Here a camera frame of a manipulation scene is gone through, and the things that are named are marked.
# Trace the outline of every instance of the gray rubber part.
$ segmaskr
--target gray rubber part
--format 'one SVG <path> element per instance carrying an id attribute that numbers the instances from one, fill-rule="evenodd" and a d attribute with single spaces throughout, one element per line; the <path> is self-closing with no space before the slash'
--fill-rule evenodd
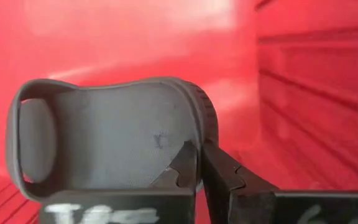
<path id="1" fill-rule="evenodd" d="M 18 96 L 40 82 L 24 85 Z M 30 192 L 23 173 L 56 190 L 148 187 L 185 141 L 192 140 L 199 150 L 205 138 L 218 141 L 212 103 L 204 91 L 183 80 L 150 78 L 92 88 L 47 82 L 68 90 L 22 102 L 20 128 L 12 116 L 17 101 L 24 99 L 16 97 L 8 121 L 8 168 L 29 199 L 39 201 L 44 195 Z M 36 123 L 42 125 L 39 134 Z M 13 140 L 15 130 L 20 144 Z M 16 154 L 21 158 L 17 162 Z"/>

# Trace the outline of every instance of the ridged red surface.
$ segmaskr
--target ridged red surface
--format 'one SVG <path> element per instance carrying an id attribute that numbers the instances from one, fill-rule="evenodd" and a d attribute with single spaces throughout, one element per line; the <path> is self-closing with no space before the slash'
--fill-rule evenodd
<path id="1" fill-rule="evenodd" d="M 4 130 L 32 78 L 201 86 L 221 147 L 283 189 L 358 189 L 358 1 L 0 0 L 0 223 L 39 205 L 7 178 Z M 203 193 L 197 223 L 208 223 Z"/>

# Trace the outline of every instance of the red plastic wall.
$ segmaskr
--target red plastic wall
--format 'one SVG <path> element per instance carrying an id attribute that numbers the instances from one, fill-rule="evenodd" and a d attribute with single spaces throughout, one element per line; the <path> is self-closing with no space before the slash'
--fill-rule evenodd
<path id="1" fill-rule="evenodd" d="M 205 89 L 221 147 L 273 184 L 358 189 L 358 1 L 0 0 L 0 223 L 33 223 L 39 207 L 6 178 L 20 85 L 163 75 Z"/>

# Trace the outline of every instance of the red surface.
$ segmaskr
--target red surface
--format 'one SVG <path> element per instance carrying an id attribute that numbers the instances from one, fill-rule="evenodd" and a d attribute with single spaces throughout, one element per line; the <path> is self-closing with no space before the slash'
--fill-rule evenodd
<path id="1" fill-rule="evenodd" d="M 20 85 L 164 75 L 205 89 L 221 147 L 273 184 L 358 189 L 358 1 L 0 0 L 0 223 L 37 216 L 6 179 Z"/>

